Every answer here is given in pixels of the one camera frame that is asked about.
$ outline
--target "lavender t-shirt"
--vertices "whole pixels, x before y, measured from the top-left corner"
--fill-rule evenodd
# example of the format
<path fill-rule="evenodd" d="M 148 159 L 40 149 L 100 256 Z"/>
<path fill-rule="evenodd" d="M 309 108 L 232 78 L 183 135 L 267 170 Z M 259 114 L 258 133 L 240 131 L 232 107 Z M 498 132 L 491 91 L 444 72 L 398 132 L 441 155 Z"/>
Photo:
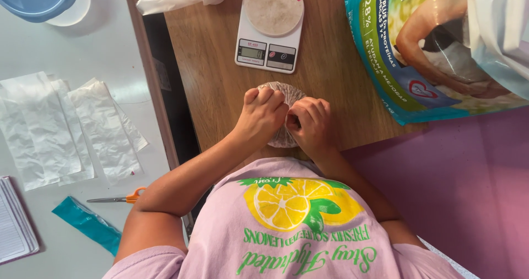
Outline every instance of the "lavender t-shirt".
<path fill-rule="evenodd" d="M 144 249 L 104 279 L 462 279 L 428 250 L 391 245 L 355 191 L 318 173 L 294 158 L 257 160 L 215 186 L 187 255 L 171 246 Z"/>

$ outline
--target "scissors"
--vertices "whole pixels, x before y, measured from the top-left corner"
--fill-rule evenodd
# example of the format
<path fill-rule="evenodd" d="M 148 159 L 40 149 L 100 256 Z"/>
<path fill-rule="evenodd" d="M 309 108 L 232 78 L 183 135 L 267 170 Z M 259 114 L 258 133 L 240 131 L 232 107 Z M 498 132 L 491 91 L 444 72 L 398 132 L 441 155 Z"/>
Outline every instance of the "scissors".
<path fill-rule="evenodd" d="M 88 203 L 129 203 L 133 204 L 140 197 L 140 192 L 145 190 L 145 187 L 140 187 L 134 191 L 133 194 L 123 197 L 107 197 L 107 198 L 96 198 L 94 200 L 88 200 Z"/>

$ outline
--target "heart logo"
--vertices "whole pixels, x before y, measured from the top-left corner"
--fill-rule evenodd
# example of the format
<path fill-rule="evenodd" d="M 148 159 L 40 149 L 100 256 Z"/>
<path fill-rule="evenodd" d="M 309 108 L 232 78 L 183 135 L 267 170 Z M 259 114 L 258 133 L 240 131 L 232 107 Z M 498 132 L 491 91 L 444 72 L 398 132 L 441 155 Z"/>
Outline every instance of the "heart logo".
<path fill-rule="evenodd" d="M 437 98 L 439 97 L 435 92 L 427 89 L 426 85 L 418 80 L 412 80 L 409 82 L 409 92 L 426 98 Z"/>

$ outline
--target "person's left hand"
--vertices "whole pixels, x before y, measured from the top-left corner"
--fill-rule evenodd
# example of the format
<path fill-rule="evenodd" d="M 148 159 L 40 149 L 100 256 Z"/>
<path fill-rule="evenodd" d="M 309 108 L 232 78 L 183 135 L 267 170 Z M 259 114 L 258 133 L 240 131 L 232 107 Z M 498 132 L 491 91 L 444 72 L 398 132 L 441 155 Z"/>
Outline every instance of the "person's left hand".
<path fill-rule="evenodd" d="M 253 88 L 244 94 L 244 106 L 237 125 L 232 131 L 235 138 L 264 147 L 284 124 L 288 105 L 285 95 L 269 87 Z"/>

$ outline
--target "circular plate on scale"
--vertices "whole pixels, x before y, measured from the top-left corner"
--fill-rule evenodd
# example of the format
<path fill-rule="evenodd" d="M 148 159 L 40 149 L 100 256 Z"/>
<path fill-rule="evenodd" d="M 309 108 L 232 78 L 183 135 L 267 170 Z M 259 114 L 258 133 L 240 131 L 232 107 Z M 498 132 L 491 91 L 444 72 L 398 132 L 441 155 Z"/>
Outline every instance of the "circular plate on scale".
<path fill-rule="evenodd" d="M 243 5 L 250 24 L 271 37 L 292 31 L 303 17 L 303 0 L 243 0 Z"/>

